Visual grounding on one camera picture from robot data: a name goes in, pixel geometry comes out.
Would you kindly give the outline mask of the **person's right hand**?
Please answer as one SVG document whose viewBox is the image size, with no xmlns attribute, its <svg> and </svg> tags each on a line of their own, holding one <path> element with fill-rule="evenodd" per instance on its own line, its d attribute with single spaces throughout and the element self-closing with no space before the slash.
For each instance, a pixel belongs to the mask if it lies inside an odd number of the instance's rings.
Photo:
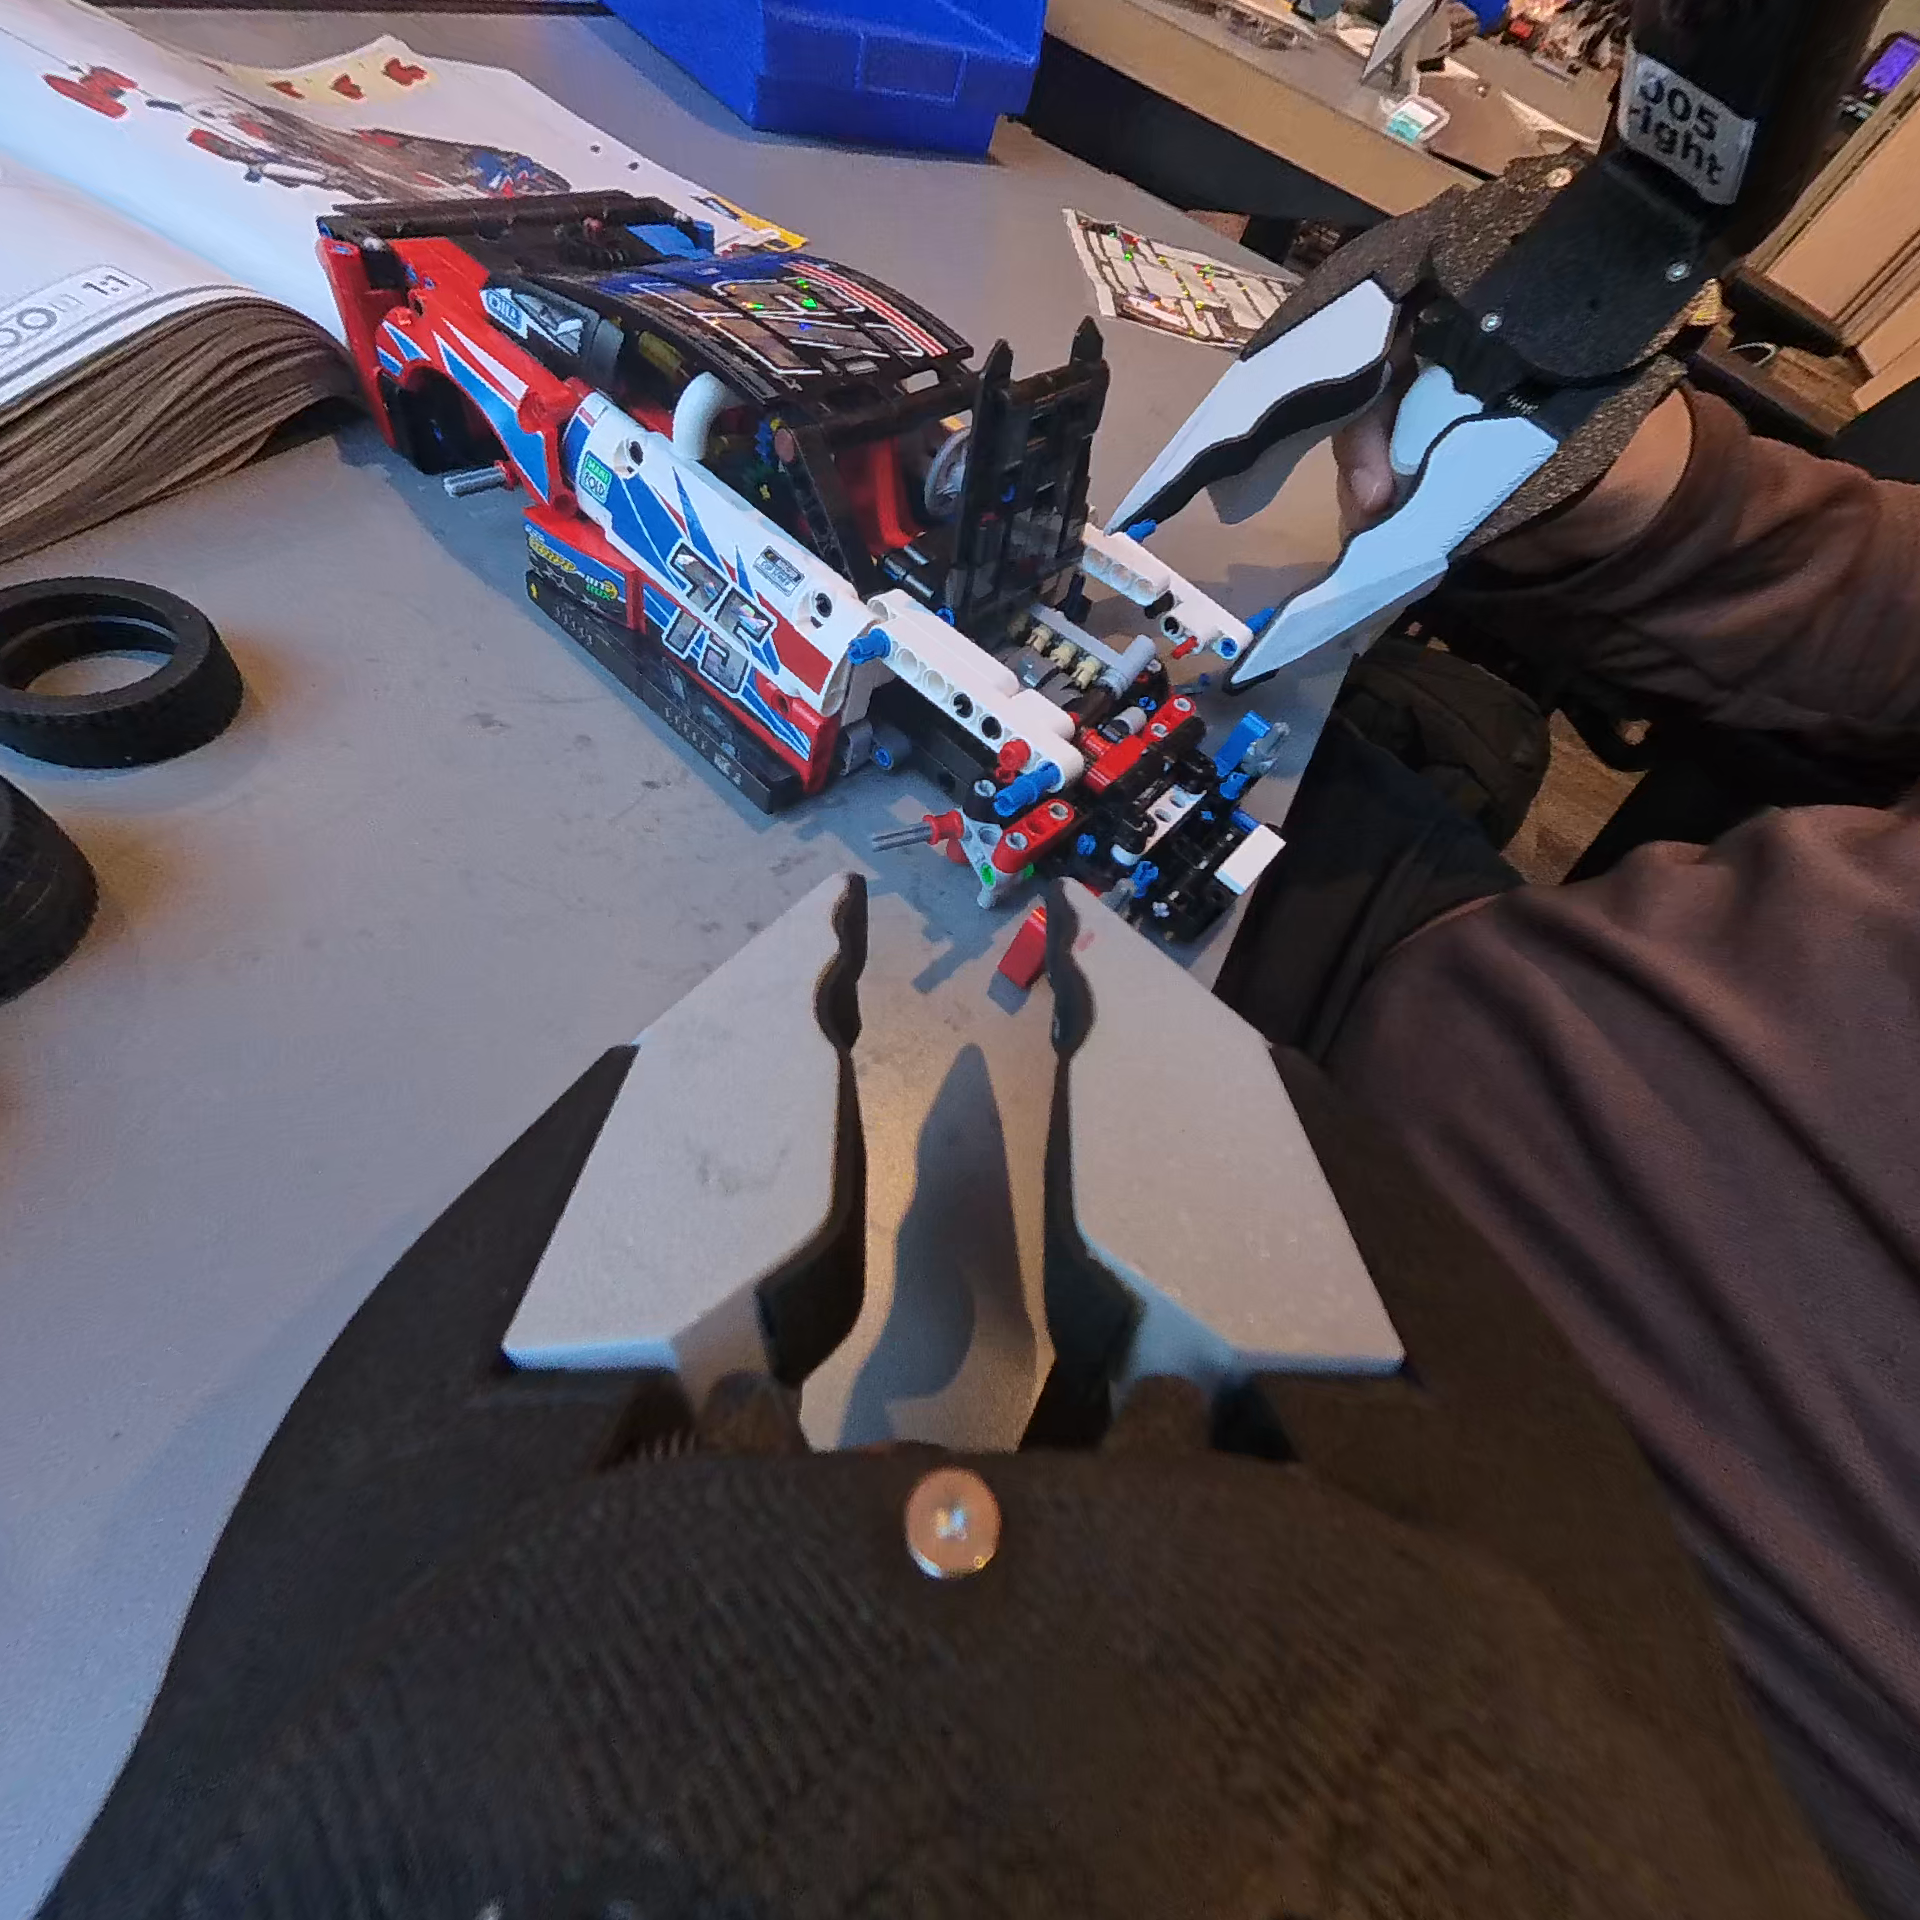
<svg viewBox="0 0 1920 1920">
<path fill-rule="evenodd" d="M 1345 537 L 1370 529 L 1401 501 L 1401 478 L 1391 456 L 1398 412 L 1398 399 L 1382 397 L 1333 435 L 1336 503 Z"/>
</svg>

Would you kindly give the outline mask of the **instruction booklet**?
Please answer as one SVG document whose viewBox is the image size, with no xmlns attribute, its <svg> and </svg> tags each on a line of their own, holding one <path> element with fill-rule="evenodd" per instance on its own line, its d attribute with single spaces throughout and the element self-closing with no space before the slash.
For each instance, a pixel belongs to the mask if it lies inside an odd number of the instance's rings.
<svg viewBox="0 0 1920 1920">
<path fill-rule="evenodd" d="M 802 238 L 501 65 L 383 35 L 265 69 L 93 4 L 3 7 L 6 561 L 235 470 L 352 399 L 321 220 L 624 189 L 723 254 Z"/>
</svg>

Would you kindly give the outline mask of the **toy brick race car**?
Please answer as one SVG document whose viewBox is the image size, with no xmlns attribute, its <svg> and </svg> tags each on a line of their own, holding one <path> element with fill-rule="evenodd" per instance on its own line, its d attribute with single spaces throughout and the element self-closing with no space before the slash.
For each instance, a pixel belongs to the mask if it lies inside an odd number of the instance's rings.
<svg viewBox="0 0 1920 1920">
<path fill-rule="evenodd" d="M 1094 320 L 1017 375 L 865 271 L 610 192 L 339 211 L 319 255 L 385 439 L 454 496 L 521 489 L 534 605 L 757 809 L 918 772 L 935 804 L 877 851 L 939 851 L 986 907 L 1081 880 L 1168 947 L 1283 851 L 1249 807 L 1283 723 L 1211 727 L 1225 664 L 1166 659 L 1081 571 Z M 1073 788 L 870 718 L 889 589 L 1070 712 Z"/>
</svg>

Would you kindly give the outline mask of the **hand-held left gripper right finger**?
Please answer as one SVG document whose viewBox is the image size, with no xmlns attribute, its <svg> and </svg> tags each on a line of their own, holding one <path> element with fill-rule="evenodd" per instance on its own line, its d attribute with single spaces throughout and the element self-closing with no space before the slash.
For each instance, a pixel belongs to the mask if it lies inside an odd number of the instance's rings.
<svg viewBox="0 0 1920 1920">
<path fill-rule="evenodd" d="M 1257 1030 L 1078 881 L 1047 896 L 1047 983 L 1061 1368 L 1398 1373 L 1401 1334 Z"/>
</svg>

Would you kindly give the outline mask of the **black and grey device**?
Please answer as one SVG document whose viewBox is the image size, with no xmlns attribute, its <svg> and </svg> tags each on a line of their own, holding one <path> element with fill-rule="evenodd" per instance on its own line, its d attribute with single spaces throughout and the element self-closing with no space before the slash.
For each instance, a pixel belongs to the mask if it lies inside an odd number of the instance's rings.
<svg viewBox="0 0 1920 1920">
<path fill-rule="evenodd" d="M 1424 65 L 1440 65 L 1454 47 L 1485 32 L 1482 3 L 1392 3 L 1379 11 L 1379 32 L 1363 61 L 1361 79 L 1411 89 Z"/>
</svg>

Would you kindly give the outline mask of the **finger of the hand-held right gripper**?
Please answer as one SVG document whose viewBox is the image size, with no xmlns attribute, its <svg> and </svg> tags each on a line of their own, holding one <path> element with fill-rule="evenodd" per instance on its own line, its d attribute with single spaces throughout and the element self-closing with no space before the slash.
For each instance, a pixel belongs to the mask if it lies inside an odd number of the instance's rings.
<svg viewBox="0 0 1920 1920">
<path fill-rule="evenodd" d="M 1427 451 L 1392 515 L 1346 542 L 1331 573 L 1295 597 L 1229 676 L 1249 693 L 1283 667 L 1406 611 L 1450 569 L 1454 552 L 1559 453 L 1525 416 L 1470 416 Z"/>
<path fill-rule="evenodd" d="M 1398 300 L 1375 278 L 1307 308 L 1296 294 L 1280 332 L 1233 360 L 1135 479 L 1110 533 L 1171 523 L 1210 493 L 1224 523 L 1257 516 L 1305 453 L 1366 414 L 1386 385 Z"/>
</svg>

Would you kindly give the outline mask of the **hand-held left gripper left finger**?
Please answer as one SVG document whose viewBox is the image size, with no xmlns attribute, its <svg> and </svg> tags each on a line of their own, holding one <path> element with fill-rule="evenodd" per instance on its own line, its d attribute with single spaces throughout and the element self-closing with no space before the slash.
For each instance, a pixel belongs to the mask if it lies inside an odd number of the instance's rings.
<svg viewBox="0 0 1920 1920">
<path fill-rule="evenodd" d="M 866 880 L 831 875 L 639 1036 L 505 1360 L 805 1380 L 842 1345 L 865 1301 L 866 952 Z"/>
</svg>

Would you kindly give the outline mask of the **background desk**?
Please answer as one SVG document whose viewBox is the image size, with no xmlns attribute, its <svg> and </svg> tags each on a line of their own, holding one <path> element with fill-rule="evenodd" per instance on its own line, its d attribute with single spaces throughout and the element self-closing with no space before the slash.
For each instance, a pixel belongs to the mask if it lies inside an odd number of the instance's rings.
<svg viewBox="0 0 1920 1920">
<path fill-rule="evenodd" d="M 1467 115 L 1424 145 L 1382 128 L 1382 94 L 1333 36 L 1259 47 L 1185 4 L 1047 4 L 1025 120 L 1050 144 L 1175 208 L 1361 224 L 1474 185 L 1529 150 L 1502 96 L 1592 142 L 1615 83 L 1559 79 L 1474 41 Z"/>
</svg>

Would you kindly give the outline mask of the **holographic sticker sheet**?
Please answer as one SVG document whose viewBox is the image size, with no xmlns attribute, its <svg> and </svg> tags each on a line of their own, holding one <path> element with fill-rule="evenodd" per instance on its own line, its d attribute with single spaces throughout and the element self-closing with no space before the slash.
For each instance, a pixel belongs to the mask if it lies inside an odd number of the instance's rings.
<svg viewBox="0 0 1920 1920">
<path fill-rule="evenodd" d="M 1243 352 L 1303 281 L 1283 270 L 1249 271 L 1079 208 L 1065 208 L 1064 221 L 1104 320 L 1190 345 Z"/>
</svg>

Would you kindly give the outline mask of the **person's right forearm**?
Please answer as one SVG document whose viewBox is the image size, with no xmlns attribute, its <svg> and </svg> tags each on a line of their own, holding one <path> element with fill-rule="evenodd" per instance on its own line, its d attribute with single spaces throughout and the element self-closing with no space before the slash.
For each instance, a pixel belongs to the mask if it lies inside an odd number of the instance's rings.
<svg viewBox="0 0 1920 1920">
<path fill-rule="evenodd" d="M 1454 569 L 1491 639 L 1726 728 L 1913 761 L 1918 487 L 1758 439 L 1687 395 L 1690 453 L 1632 533 L 1600 493 Z"/>
</svg>

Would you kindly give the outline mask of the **black rubber tire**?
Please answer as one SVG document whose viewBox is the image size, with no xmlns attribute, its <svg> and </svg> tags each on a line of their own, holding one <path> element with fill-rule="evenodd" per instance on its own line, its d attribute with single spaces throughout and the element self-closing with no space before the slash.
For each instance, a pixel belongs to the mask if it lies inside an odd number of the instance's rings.
<svg viewBox="0 0 1920 1920">
<path fill-rule="evenodd" d="M 49 977 L 83 943 L 98 881 L 81 845 L 3 780 L 3 1000 Z"/>
</svg>

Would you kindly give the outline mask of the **blue plastic bin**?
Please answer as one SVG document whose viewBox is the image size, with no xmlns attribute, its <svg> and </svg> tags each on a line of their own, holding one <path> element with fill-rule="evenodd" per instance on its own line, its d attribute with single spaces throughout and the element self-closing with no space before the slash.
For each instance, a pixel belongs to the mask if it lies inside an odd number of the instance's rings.
<svg viewBox="0 0 1920 1920">
<path fill-rule="evenodd" d="M 1045 3 L 610 3 L 750 128 L 978 160 L 1026 109 Z"/>
</svg>

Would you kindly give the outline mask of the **grey desk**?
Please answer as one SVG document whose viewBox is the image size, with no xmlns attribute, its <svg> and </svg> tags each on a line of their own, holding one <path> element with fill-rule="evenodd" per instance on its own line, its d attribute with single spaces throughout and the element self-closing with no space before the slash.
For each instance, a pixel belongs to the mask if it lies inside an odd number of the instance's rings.
<svg viewBox="0 0 1920 1920">
<path fill-rule="evenodd" d="M 83 949 L 6 1007 L 3 1904 L 30 1916 L 147 1719 L 299 1387 L 571 1080 L 839 871 L 872 875 L 855 1054 L 870 1286 L 816 1444 L 1014 1444 L 1041 1389 L 1050 1011 L 1015 913 L 873 833 L 862 772 L 769 819 L 521 584 L 505 493 L 359 417 L 49 549 L 211 615 L 241 718 L 163 765 L 8 758 L 83 845 Z"/>
</svg>

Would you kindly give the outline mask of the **brown sweater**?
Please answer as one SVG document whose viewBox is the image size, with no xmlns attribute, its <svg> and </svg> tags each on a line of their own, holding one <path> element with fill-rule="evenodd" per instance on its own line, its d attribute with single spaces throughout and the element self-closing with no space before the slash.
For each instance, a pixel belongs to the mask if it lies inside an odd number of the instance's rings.
<svg viewBox="0 0 1920 1920">
<path fill-rule="evenodd" d="M 1793 1790 L 1915 1916 L 1918 828 L 1766 811 L 1408 934 L 1333 1080 L 1632 1427 Z"/>
</svg>

